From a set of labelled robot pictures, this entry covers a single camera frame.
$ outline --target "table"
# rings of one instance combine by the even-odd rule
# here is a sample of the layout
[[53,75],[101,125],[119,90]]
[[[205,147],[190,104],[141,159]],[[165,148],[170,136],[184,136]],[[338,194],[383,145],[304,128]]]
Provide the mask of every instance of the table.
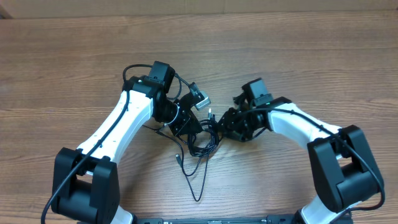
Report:
[[[217,119],[243,84],[261,77],[275,97],[327,123],[362,128],[387,201],[354,219],[396,223],[397,25],[397,11],[0,20],[0,222],[39,222],[57,152],[76,148],[108,116],[124,67],[159,60],[207,92]],[[261,217],[294,213],[315,195],[307,153],[274,133],[223,140],[199,203],[178,152],[141,128],[118,167],[121,205],[138,217]],[[188,157],[187,170],[196,160]],[[203,171],[204,164],[192,180],[197,194]],[[47,223],[75,222],[49,212]]]

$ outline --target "wooden table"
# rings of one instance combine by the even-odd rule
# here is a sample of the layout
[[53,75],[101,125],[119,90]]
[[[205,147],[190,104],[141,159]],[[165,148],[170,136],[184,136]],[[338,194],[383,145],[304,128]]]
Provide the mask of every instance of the wooden table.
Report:
[[[57,152],[76,148],[108,116],[125,66],[154,60],[205,90],[217,119],[243,84],[262,77],[275,97],[328,123],[361,127],[387,201],[354,219],[397,223],[397,11],[0,20],[1,223],[39,222]],[[315,195],[307,153],[274,133],[223,141],[199,203],[178,152],[172,141],[140,129],[119,166],[121,205],[139,217],[260,217],[294,213]],[[196,160],[188,157],[188,170]],[[197,194],[203,171],[192,181]],[[52,212],[47,221],[74,223]]]

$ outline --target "robotic hand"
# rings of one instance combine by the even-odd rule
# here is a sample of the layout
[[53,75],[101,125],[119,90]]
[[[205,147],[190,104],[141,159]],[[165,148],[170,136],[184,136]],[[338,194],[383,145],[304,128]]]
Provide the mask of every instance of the robotic hand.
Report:
[[[132,67],[151,67],[148,76],[131,77]],[[188,85],[190,92],[174,102],[167,99],[173,77]],[[173,135],[197,134],[203,131],[190,108],[197,110],[210,104],[209,97],[196,84],[182,80],[170,65],[131,65],[123,72],[124,86],[115,109],[99,129],[77,150],[61,149],[55,158],[53,195],[42,214],[52,211],[86,223],[159,224],[159,223],[230,223],[233,219],[163,220],[138,219],[119,206],[120,193],[117,164],[137,130],[150,117],[168,124]],[[244,93],[234,98],[237,109],[230,108],[220,119],[216,130],[225,137],[248,141],[265,129],[280,133],[310,155],[315,189],[318,196],[295,215],[269,215],[265,218],[239,219],[241,223],[352,223],[343,217],[352,210],[376,209],[384,202],[384,183],[363,132],[356,126],[326,124],[307,115],[286,98],[273,99],[262,80],[243,86]],[[254,137],[255,130],[262,128]],[[352,158],[340,167],[337,159]],[[92,183],[76,175],[92,175]],[[382,200],[371,208],[352,208],[380,192]]]

